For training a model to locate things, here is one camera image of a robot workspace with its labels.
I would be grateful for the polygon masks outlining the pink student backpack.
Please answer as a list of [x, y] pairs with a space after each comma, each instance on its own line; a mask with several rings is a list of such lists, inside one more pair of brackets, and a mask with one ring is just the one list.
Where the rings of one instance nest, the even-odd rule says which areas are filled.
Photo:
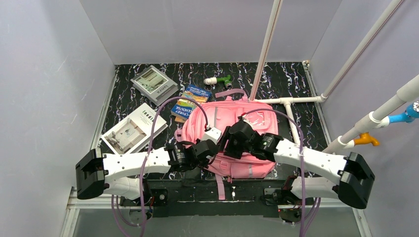
[[206, 170], [215, 174], [219, 200], [225, 200], [223, 178], [264, 178], [275, 167], [275, 161], [258, 159], [247, 150], [250, 141], [260, 143], [264, 134], [279, 134], [277, 115], [262, 102], [251, 101], [242, 89], [220, 92], [223, 101], [206, 102], [192, 110], [181, 129], [175, 132], [177, 141], [202, 140], [204, 128], [221, 131], [219, 153]]

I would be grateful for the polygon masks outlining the blue treehouse story book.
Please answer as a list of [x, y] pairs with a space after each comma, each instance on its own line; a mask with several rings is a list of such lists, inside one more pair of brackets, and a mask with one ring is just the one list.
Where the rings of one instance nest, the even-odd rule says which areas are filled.
[[171, 109], [171, 114], [177, 118], [187, 120], [192, 111], [197, 108], [197, 105], [185, 98], [193, 99], [197, 103], [202, 104], [210, 99], [211, 92], [190, 84], [186, 87], [181, 97], [182, 99], [178, 99]]

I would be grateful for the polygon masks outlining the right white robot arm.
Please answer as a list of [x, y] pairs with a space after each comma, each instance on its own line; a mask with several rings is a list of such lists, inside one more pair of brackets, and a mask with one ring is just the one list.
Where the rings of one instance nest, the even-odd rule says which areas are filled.
[[289, 176], [277, 194], [279, 201], [334, 198], [356, 209], [368, 205], [375, 175], [358, 153], [342, 156], [301, 147], [277, 134], [260, 134], [243, 120], [227, 126], [217, 145], [219, 151], [231, 158], [241, 159], [243, 153], [249, 153], [260, 160], [293, 165], [317, 174], [313, 178]]

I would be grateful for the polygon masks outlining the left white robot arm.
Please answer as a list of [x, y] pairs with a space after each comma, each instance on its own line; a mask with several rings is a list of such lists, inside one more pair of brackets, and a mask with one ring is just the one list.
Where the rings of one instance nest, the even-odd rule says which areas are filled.
[[150, 153], [125, 155], [104, 154], [100, 148], [90, 150], [75, 166], [77, 198], [97, 198], [102, 194], [140, 198], [146, 188], [140, 178], [146, 173], [184, 172], [207, 167], [217, 155], [212, 140], [197, 144], [180, 142], [152, 150]]

